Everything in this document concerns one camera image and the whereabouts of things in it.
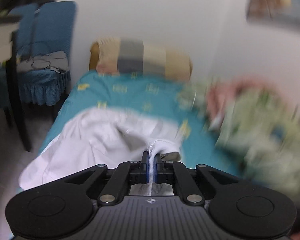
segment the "pillow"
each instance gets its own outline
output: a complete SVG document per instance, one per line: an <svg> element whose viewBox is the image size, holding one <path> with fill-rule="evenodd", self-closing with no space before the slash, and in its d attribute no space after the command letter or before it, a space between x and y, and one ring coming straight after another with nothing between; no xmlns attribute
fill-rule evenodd
<svg viewBox="0 0 300 240"><path fill-rule="evenodd" d="M189 81L192 62L188 54L138 40L107 38L90 49L89 69L98 73L138 72L175 81Z"/></svg>

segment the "yellow pattern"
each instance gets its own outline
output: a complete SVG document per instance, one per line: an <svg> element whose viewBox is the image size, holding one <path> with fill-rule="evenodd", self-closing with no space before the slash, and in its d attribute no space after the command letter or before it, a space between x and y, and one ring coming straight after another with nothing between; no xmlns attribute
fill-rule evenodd
<svg viewBox="0 0 300 240"><path fill-rule="evenodd" d="M150 102L144 102L142 106L143 111L150 112L152 110L152 105Z"/></svg>
<svg viewBox="0 0 300 240"><path fill-rule="evenodd" d="M138 72L131 72L131 79L136 79L138 76Z"/></svg>
<svg viewBox="0 0 300 240"><path fill-rule="evenodd" d="M78 90L86 90L88 87L90 87L90 84L79 84L78 85Z"/></svg>
<svg viewBox="0 0 300 240"><path fill-rule="evenodd" d="M112 91L117 93L126 93L128 91L128 87L124 85L113 85Z"/></svg>
<svg viewBox="0 0 300 240"><path fill-rule="evenodd" d="M97 102L98 108L106 108L107 107L107 101L98 101Z"/></svg>
<svg viewBox="0 0 300 240"><path fill-rule="evenodd" d="M159 86L156 86L152 83L147 84L146 92L153 93L157 95L159 93Z"/></svg>
<svg viewBox="0 0 300 240"><path fill-rule="evenodd" d="M188 124L188 119L183 120L179 131L181 131L181 133L183 133L183 136L185 139L187 139L190 136L191 127Z"/></svg>

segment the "white towel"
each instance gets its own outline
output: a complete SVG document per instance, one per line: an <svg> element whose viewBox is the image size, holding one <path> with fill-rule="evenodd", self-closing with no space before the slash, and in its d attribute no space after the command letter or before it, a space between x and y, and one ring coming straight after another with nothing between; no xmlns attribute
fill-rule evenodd
<svg viewBox="0 0 300 240"><path fill-rule="evenodd" d="M149 152L149 184L153 190L153 161L157 153L180 152L183 135L175 122L150 118L131 110L90 108L77 114L64 126L42 154L22 172L19 185L24 190L60 179L96 164L109 169L120 163L141 161Z"/></svg>
<svg viewBox="0 0 300 240"><path fill-rule="evenodd" d="M43 56L31 57L17 65L17 72L28 72L38 69L50 69L63 74L69 70L67 55L60 50Z"/></svg>

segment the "gray floor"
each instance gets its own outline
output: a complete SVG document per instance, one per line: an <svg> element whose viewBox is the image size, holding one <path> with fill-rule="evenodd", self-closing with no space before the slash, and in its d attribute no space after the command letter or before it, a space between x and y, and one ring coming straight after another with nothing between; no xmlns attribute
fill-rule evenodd
<svg viewBox="0 0 300 240"><path fill-rule="evenodd" d="M48 107L25 106L24 110L32 152L23 149L15 124L13 128L8 128L4 112L0 109L0 240L8 240L11 237L4 209L18 190L18 177L37 156L38 149L52 125Z"/></svg>

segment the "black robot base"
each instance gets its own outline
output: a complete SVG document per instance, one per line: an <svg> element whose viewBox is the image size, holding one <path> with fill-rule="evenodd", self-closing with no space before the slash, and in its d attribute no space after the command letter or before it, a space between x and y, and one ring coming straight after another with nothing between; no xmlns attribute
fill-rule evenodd
<svg viewBox="0 0 300 240"><path fill-rule="evenodd" d="M294 203L274 190L199 164L154 162L174 196L131 196L147 183L148 155L116 169L98 164L21 192L6 207L17 240L288 239Z"/></svg>

